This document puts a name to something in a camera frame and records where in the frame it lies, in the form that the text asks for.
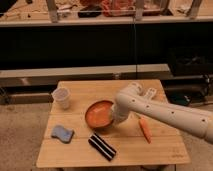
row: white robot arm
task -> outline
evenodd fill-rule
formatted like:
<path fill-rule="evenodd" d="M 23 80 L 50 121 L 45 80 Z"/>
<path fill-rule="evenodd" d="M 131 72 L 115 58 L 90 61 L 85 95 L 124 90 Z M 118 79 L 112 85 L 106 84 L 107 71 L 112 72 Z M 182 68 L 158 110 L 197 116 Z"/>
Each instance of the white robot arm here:
<path fill-rule="evenodd" d="M 112 106 L 114 123 L 123 122 L 134 111 L 166 123 L 213 144 L 213 113 L 169 103 L 147 100 L 140 96 L 142 87 L 134 82 L 120 90 Z"/>

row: blue sponge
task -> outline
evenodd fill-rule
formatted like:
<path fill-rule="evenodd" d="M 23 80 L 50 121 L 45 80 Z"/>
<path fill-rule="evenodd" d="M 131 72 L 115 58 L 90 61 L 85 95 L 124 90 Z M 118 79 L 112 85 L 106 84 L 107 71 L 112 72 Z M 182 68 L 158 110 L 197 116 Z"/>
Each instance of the blue sponge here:
<path fill-rule="evenodd" d="M 52 138 L 58 138 L 63 143 L 69 143 L 74 134 L 74 130 L 67 130 L 61 125 L 56 125 L 51 133 Z"/>

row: table leg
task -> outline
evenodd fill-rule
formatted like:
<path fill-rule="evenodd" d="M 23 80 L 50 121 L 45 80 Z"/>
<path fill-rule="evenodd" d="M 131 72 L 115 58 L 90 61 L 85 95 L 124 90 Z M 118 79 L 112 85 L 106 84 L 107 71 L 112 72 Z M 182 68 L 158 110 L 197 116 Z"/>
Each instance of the table leg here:
<path fill-rule="evenodd" d="M 56 168 L 56 171 L 64 171 L 63 168 Z"/>
<path fill-rule="evenodd" d="M 144 165 L 141 166 L 141 169 L 145 171 L 162 171 L 167 165 Z"/>

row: orange carrot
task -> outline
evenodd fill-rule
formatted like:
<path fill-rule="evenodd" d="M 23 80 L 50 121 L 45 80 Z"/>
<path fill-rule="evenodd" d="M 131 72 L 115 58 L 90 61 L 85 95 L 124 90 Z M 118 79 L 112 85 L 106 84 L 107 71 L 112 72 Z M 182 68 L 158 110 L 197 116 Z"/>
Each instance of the orange carrot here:
<path fill-rule="evenodd" d="M 143 132 L 144 137 L 146 138 L 148 143 L 151 143 L 151 135 L 150 135 L 149 127 L 148 127 L 146 120 L 141 117 L 139 119 L 139 125 Z"/>

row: paper cup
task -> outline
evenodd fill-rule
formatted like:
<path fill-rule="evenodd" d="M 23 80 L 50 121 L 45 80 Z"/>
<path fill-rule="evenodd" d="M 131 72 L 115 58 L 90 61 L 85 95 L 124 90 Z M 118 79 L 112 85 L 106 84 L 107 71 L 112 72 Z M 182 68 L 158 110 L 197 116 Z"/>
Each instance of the paper cup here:
<path fill-rule="evenodd" d="M 52 93 L 53 99 L 62 109 L 70 107 L 70 92 L 67 88 L 57 88 Z"/>

